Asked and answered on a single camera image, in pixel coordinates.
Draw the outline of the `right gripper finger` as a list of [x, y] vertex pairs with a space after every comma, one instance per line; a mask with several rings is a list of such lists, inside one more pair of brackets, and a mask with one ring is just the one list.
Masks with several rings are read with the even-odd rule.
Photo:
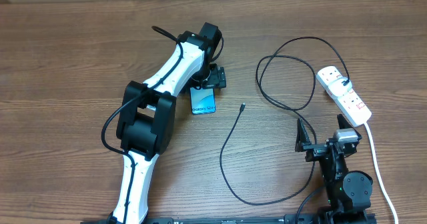
[[348, 121], [346, 120], [346, 118], [342, 114], [337, 115], [337, 121], [338, 121], [339, 129], [352, 128], [352, 125], [350, 123], [348, 123]]
[[304, 127], [301, 119], [297, 120], [297, 135], [296, 135], [296, 144], [295, 144], [295, 152], [303, 152], [306, 150], [306, 146], [311, 145], [308, 132]]

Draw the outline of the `blue Samsung Galaxy smartphone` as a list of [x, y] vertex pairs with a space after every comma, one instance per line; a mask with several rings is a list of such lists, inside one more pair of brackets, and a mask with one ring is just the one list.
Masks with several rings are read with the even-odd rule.
[[191, 87], [191, 112], [202, 115], [216, 112], [216, 102], [213, 89], [196, 89]]

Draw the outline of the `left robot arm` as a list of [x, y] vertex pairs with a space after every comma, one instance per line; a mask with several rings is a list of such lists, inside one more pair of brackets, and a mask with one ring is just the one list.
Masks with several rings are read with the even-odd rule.
[[107, 127], [118, 119], [117, 153], [123, 156], [119, 201], [106, 223], [145, 221], [154, 166], [173, 134], [177, 96], [189, 91], [194, 115], [213, 113], [214, 91], [226, 87], [224, 68], [215, 62], [224, 46], [218, 26], [205, 23], [199, 33], [178, 36], [159, 27], [153, 30], [174, 41], [175, 50], [152, 77], [127, 85], [121, 107], [105, 123]]

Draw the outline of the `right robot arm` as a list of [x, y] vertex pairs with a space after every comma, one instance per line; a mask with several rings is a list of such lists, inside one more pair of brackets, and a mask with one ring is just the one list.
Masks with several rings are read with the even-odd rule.
[[349, 171], [346, 157], [357, 152], [362, 139], [344, 118], [337, 116], [339, 129], [324, 144], [310, 141], [304, 124], [297, 121], [295, 151], [304, 152], [307, 162], [320, 164], [324, 186], [311, 195], [325, 191], [328, 196], [327, 207], [320, 207], [315, 214], [304, 218], [304, 223], [375, 223], [374, 214], [367, 214], [371, 207], [373, 179], [363, 171]]

